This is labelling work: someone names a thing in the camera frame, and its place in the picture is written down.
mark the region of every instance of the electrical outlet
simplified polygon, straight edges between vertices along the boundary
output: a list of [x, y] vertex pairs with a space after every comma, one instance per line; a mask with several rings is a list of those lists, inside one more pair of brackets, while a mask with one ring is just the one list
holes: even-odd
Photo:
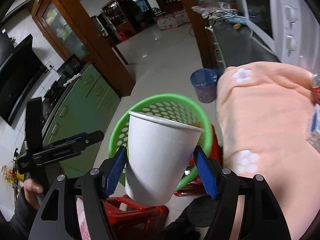
[[52, 70], [54, 68], [54, 65], [52, 64], [51, 61], [48, 61], [45, 66], [47, 67], [47, 69]]

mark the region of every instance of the hand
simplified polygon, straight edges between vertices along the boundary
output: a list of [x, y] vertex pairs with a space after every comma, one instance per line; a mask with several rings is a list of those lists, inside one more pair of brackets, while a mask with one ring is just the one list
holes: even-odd
[[27, 179], [24, 182], [24, 195], [26, 197], [26, 201], [35, 209], [39, 210], [40, 204], [38, 203], [36, 193], [42, 193], [43, 187], [36, 183], [33, 179]]

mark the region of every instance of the tiled floor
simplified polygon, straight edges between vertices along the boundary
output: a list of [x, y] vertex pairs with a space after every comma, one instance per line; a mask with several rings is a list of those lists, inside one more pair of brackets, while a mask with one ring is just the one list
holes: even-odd
[[[190, 97], [206, 111], [211, 124], [215, 126], [219, 144], [222, 135], [216, 120], [215, 102], [200, 103], [190, 83], [193, 71], [202, 68], [196, 40], [189, 34], [190, 24], [161, 31], [154, 25], [118, 45], [129, 62], [128, 70], [135, 76], [136, 85], [131, 96], [121, 99], [116, 113], [101, 144], [94, 167], [100, 166], [108, 158], [108, 143], [119, 118], [140, 100], [160, 93], [177, 93]], [[122, 185], [118, 185], [115, 195], [124, 195]], [[166, 204], [169, 208], [167, 224], [174, 221], [195, 196], [172, 196]]]

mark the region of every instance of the cup rim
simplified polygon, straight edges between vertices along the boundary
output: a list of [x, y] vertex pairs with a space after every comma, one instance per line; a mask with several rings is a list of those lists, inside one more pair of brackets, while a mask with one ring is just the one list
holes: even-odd
[[134, 111], [129, 111], [128, 114], [132, 115], [134, 117], [146, 120], [146, 121], [159, 123], [159, 124], [162, 124], [165, 126], [170, 126], [173, 128], [187, 129], [187, 130], [192, 130], [192, 131], [196, 131], [196, 132], [204, 132], [204, 129], [202, 129], [202, 128], [198, 128], [198, 127], [195, 127], [195, 126], [192, 126], [189, 124], [185, 124], [185, 123], [176, 122], [176, 121], [169, 120], [169, 119], [159, 117], [156, 115], [138, 113], [138, 112], [134, 112]]

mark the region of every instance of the blue gripper pad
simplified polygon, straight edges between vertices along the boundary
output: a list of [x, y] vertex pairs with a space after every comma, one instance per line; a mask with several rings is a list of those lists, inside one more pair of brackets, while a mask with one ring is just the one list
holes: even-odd
[[104, 175], [104, 197], [109, 198], [112, 195], [118, 185], [121, 173], [124, 169], [124, 166], [127, 162], [127, 149], [124, 146], [120, 146], [116, 155], [113, 158], [109, 159], [113, 161], [112, 167], [109, 170], [109, 173]]
[[218, 195], [216, 178], [211, 171], [212, 165], [209, 163], [208, 157], [204, 154], [202, 148], [198, 145], [193, 152], [193, 159], [198, 169], [200, 178], [204, 185], [205, 191], [213, 199], [216, 199]]

